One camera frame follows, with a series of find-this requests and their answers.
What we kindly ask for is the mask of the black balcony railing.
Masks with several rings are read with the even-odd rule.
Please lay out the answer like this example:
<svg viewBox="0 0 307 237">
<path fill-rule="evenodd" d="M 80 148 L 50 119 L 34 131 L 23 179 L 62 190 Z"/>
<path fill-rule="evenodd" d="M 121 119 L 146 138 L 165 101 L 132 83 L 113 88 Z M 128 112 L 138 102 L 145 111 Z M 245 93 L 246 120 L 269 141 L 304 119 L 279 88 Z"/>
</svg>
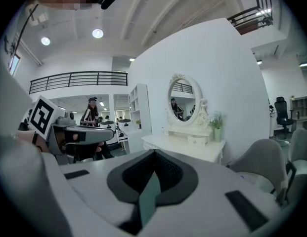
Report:
<svg viewBox="0 0 307 237">
<path fill-rule="evenodd" d="M 88 85 L 128 86 L 128 73 L 124 71 L 82 71 L 46 76 L 30 81 L 29 93 Z"/>
</svg>

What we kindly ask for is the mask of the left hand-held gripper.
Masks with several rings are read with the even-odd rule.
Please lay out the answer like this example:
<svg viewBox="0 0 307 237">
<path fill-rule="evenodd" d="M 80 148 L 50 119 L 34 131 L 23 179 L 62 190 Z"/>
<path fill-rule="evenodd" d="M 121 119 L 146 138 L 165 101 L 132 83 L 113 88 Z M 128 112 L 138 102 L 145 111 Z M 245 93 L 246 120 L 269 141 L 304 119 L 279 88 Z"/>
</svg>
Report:
<svg viewBox="0 0 307 237">
<path fill-rule="evenodd" d="M 56 132 L 65 132 L 74 143 L 106 142 L 114 137 L 111 129 L 77 126 L 72 113 L 61 109 L 43 96 L 40 96 L 34 105 L 29 125 L 44 140 L 48 152 L 54 155 L 58 163 L 74 163 L 75 153 L 67 152 L 59 146 Z"/>
</svg>

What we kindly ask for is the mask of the wooden shelf unit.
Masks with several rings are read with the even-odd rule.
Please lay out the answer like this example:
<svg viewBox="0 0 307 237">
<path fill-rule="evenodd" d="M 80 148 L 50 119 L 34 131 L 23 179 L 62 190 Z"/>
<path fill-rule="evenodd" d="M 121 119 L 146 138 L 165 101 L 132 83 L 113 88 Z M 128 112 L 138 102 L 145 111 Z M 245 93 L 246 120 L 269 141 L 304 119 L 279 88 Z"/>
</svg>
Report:
<svg viewBox="0 0 307 237">
<path fill-rule="evenodd" d="M 307 118 L 307 96 L 292 98 L 290 100 L 292 119 Z"/>
</svg>

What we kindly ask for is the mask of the white dressing table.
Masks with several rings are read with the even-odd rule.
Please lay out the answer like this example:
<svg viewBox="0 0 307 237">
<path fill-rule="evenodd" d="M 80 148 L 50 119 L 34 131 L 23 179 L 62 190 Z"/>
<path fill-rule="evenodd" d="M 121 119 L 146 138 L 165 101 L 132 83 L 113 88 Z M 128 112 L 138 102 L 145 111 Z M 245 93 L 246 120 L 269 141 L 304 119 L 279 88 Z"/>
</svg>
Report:
<svg viewBox="0 0 307 237">
<path fill-rule="evenodd" d="M 188 136 L 207 137 L 208 142 L 204 147 L 191 145 L 187 141 Z M 159 149 L 218 164 L 221 163 L 225 146 L 225 140 L 223 139 L 219 143 L 214 141 L 213 131 L 210 128 L 201 132 L 192 131 L 190 133 L 169 131 L 167 134 L 144 136 L 142 140 L 143 147 L 147 150 Z"/>
</svg>

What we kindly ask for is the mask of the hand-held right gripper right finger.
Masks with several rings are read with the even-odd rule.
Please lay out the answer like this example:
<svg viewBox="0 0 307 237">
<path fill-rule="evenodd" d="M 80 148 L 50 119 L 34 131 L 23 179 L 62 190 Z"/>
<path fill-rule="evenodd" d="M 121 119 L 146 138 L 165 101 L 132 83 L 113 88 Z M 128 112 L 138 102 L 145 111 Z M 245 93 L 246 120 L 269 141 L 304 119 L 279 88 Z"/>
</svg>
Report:
<svg viewBox="0 0 307 237">
<path fill-rule="evenodd" d="M 182 203 L 158 207 L 140 237 L 245 237 L 250 230 L 225 196 L 232 191 L 240 191 L 268 220 L 279 213 L 271 195 L 231 169 L 183 154 L 167 154 L 191 165 L 198 185 Z"/>
</svg>

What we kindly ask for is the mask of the grey upholstered chair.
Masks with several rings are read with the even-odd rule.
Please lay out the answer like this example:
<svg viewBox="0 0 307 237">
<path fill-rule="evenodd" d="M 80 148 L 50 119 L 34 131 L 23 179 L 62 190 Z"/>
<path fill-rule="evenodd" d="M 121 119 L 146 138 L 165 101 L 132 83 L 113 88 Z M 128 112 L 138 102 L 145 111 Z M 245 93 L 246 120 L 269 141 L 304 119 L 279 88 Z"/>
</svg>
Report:
<svg viewBox="0 0 307 237">
<path fill-rule="evenodd" d="M 307 188 L 307 130 L 303 128 L 292 134 L 286 168 L 289 177 L 286 198 L 294 203 Z"/>
<path fill-rule="evenodd" d="M 276 202 L 283 204 L 288 189 L 288 177 L 282 149 L 277 142 L 260 139 L 226 167 L 234 172 L 252 173 L 266 178 L 275 189 Z"/>
</svg>

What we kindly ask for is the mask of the black office chair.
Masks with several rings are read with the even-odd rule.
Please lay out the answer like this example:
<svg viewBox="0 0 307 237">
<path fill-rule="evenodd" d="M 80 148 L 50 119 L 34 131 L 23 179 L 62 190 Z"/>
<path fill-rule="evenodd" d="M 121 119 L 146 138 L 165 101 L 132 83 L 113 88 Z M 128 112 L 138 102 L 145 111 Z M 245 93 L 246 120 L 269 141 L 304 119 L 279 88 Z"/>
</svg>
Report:
<svg viewBox="0 0 307 237">
<path fill-rule="evenodd" d="M 294 120 L 292 119 L 293 111 L 290 110 L 291 115 L 290 117 L 288 117 L 287 102 L 285 101 L 284 97 L 277 97 L 274 105 L 277 112 L 276 122 L 278 125 L 281 125 L 283 127 L 283 132 L 286 136 L 288 133 L 291 133 L 288 129 L 288 126 L 294 124 Z"/>
</svg>

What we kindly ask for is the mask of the person's left hand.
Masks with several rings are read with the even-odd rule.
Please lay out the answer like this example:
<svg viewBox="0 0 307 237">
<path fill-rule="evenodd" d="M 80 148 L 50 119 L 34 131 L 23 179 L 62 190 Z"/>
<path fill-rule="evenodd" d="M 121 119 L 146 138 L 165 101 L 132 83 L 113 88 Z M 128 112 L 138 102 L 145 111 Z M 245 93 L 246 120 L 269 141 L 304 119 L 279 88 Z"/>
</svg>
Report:
<svg viewBox="0 0 307 237">
<path fill-rule="evenodd" d="M 99 142 L 90 145 L 76 145 L 76 160 L 83 161 L 91 158 L 92 161 L 103 159 L 102 147 L 105 145 L 104 142 Z"/>
</svg>

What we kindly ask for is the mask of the white oval ornate mirror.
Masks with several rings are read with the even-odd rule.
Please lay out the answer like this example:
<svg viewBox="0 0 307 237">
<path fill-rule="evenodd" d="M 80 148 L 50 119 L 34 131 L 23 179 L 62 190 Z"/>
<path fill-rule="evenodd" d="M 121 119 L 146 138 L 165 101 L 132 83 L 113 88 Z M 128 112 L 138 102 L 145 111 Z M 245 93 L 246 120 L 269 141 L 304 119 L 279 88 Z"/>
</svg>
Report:
<svg viewBox="0 0 307 237">
<path fill-rule="evenodd" d="M 174 74 L 167 92 L 167 121 L 172 128 L 204 131 L 208 128 L 207 100 L 192 77 Z"/>
</svg>

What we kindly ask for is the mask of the person's white clothing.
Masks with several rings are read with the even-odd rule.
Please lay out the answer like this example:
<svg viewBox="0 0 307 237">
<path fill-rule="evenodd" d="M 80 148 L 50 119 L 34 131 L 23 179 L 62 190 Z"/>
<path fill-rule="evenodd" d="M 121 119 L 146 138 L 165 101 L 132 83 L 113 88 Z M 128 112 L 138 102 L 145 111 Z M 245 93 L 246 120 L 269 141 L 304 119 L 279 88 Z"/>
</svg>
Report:
<svg viewBox="0 0 307 237">
<path fill-rule="evenodd" d="M 16 137 L 30 103 L 0 60 L 0 237 L 72 237 L 43 156 Z"/>
</svg>

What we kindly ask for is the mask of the black staircase railing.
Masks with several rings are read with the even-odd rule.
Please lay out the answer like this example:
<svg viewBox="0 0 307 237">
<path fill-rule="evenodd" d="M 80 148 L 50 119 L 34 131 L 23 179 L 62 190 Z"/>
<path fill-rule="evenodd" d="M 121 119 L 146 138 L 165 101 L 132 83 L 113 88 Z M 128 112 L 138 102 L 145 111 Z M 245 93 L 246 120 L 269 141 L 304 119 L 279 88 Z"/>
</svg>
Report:
<svg viewBox="0 0 307 237">
<path fill-rule="evenodd" d="M 227 20 L 241 34 L 273 24 L 272 0 L 240 0 L 241 9 Z"/>
</svg>

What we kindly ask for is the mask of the white office desk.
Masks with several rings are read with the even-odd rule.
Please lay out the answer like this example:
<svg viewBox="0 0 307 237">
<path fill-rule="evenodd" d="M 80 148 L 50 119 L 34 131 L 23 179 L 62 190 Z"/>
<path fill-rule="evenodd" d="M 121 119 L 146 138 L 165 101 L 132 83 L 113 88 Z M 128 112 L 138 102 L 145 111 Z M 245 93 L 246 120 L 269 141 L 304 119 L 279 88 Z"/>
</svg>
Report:
<svg viewBox="0 0 307 237">
<path fill-rule="evenodd" d="M 118 137 L 127 154 L 137 153 L 143 150 L 142 130 L 125 127 L 121 130 L 123 136 Z"/>
</svg>

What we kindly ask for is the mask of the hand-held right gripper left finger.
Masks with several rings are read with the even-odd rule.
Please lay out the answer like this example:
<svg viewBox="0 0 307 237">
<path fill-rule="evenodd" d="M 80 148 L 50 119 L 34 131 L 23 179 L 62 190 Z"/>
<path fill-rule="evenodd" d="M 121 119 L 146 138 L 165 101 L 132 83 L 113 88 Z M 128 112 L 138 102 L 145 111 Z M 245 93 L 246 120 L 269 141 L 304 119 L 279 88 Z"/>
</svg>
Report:
<svg viewBox="0 0 307 237">
<path fill-rule="evenodd" d="M 141 151 L 116 158 L 63 165 L 60 169 L 64 174 L 88 171 L 88 174 L 68 179 L 68 182 L 88 208 L 103 220 L 119 230 L 129 226 L 134 217 L 145 226 L 155 213 L 155 174 L 150 176 L 136 204 L 118 200 L 107 184 L 107 176 L 112 169 L 144 153 Z"/>
</svg>

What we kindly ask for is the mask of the person's left forearm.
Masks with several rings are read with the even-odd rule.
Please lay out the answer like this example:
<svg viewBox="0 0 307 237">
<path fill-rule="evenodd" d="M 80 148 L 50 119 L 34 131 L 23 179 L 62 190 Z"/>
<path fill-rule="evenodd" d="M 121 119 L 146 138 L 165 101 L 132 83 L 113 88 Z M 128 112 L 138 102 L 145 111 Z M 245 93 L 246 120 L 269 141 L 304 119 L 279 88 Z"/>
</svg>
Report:
<svg viewBox="0 0 307 237">
<path fill-rule="evenodd" d="M 49 153 L 49 149 L 46 145 L 45 139 L 43 139 L 34 130 L 28 130 L 28 131 L 18 130 L 16 133 L 16 137 L 19 140 L 32 144 L 41 153 Z"/>
</svg>

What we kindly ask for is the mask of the white flower bunch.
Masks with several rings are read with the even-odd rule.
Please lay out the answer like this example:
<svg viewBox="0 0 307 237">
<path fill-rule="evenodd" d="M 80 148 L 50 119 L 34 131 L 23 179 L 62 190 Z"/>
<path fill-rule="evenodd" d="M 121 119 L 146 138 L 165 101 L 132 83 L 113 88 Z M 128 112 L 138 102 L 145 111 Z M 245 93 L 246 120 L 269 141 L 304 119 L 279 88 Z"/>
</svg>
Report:
<svg viewBox="0 0 307 237">
<path fill-rule="evenodd" d="M 221 129 L 224 125 L 225 115 L 222 112 L 214 111 L 210 115 L 209 126 L 212 129 Z"/>
</svg>

